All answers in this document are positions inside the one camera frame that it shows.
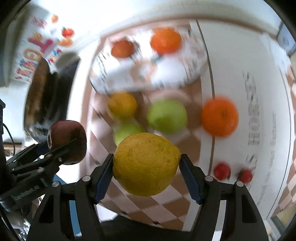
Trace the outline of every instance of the green apple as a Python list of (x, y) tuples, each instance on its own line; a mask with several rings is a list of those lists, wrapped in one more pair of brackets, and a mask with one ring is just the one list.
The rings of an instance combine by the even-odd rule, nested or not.
[(164, 134), (177, 132), (188, 123), (185, 107), (174, 100), (153, 102), (148, 110), (147, 119), (151, 127)]
[(113, 140), (118, 146), (126, 137), (142, 132), (145, 132), (145, 130), (137, 122), (121, 123), (113, 132)]

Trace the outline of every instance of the screw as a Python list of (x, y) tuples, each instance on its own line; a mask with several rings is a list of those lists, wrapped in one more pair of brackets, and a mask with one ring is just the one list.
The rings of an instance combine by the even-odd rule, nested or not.
[(239, 187), (243, 187), (243, 186), (244, 186), (244, 184), (243, 184), (241, 181), (238, 181), (238, 182), (237, 182), (237, 185), (238, 185)]
[(58, 187), (58, 186), (59, 186), (59, 182), (58, 182), (58, 181), (53, 182), (53, 183), (52, 183), (52, 186), (53, 186), (54, 188)]
[(211, 176), (206, 176), (206, 177), (205, 177), (205, 180), (208, 181), (208, 182), (211, 182), (211, 181), (213, 181), (214, 179), (213, 179), (213, 177), (211, 177)]
[(82, 178), (82, 180), (83, 180), (84, 182), (87, 182), (87, 181), (89, 181), (90, 179), (91, 179), (90, 176), (84, 176), (84, 177)]
[(39, 169), (37, 170), (38, 173), (41, 173), (41, 172), (43, 172), (43, 171), (44, 171), (44, 168), (43, 168), (43, 167), (41, 167), (41, 168), (39, 168)]

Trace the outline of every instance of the brown checkered cloth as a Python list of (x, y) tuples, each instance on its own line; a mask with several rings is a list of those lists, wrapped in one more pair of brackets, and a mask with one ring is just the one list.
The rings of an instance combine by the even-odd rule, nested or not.
[[(293, 75), (291, 67), (288, 67), (287, 74), (288, 84), (291, 90), (292, 104), (294, 109), (294, 128), (296, 132), (296, 85), (295, 85), (295, 77)], [(296, 140), (294, 141), (294, 149), (292, 156), (292, 165), (290, 167), (290, 171), (287, 179), (287, 186), (285, 187), (279, 203), (273, 213), (273, 216), (277, 215), (279, 212), (285, 210), (288, 207), (291, 207), (296, 201)]]
[[(202, 107), (200, 78), (193, 84), (181, 89), (156, 90), (145, 93), (133, 93), (138, 103), (135, 119), (151, 133), (156, 133), (148, 126), (146, 113), (151, 101), (161, 98), (181, 101), (188, 115), (188, 126), (181, 132), (166, 136), (181, 151), (186, 153), (194, 165), (200, 156), (200, 112)], [(108, 96), (92, 92), (90, 99), (91, 121), (88, 125), (90, 138), (87, 172), (90, 173), (97, 165), (102, 165), (108, 153), (114, 153), (116, 145), (113, 141), (112, 128), (116, 126), (105, 107)], [(153, 226), (181, 230), (190, 206), (190, 195), (180, 170), (171, 185), (163, 192), (149, 197), (129, 194), (116, 179), (112, 179), (102, 205), (106, 208)]]

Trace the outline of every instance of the wire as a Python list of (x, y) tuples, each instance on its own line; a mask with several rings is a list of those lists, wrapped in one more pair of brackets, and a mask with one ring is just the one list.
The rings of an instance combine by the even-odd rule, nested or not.
[(7, 132), (8, 132), (8, 134), (9, 134), (9, 136), (10, 136), (10, 138), (11, 138), (11, 141), (12, 141), (12, 144), (13, 144), (13, 155), (15, 155), (15, 143), (14, 143), (14, 141), (13, 141), (13, 138), (12, 138), (12, 136), (11, 136), (11, 134), (10, 134), (10, 132), (9, 132), (9, 130), (8, 130), (8, 128), (7, 128), (7, 126), (3, 123), (3, 126), (5, 127), (5, 129), (7, 130)]

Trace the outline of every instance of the yellow lemon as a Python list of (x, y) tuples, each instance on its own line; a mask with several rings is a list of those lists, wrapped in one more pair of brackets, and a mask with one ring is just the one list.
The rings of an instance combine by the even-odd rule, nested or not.
[(151, 133), (125, 138), (113, 159), (113, 175), (129, 193), (153, 196), (172, 182), (181, 158), (179, 149), (167, 139)]
[(108, 107), (115, 118), (127, 119), (136, 113), (137, 102), (130, 93), (116, 93), (110, 97)]

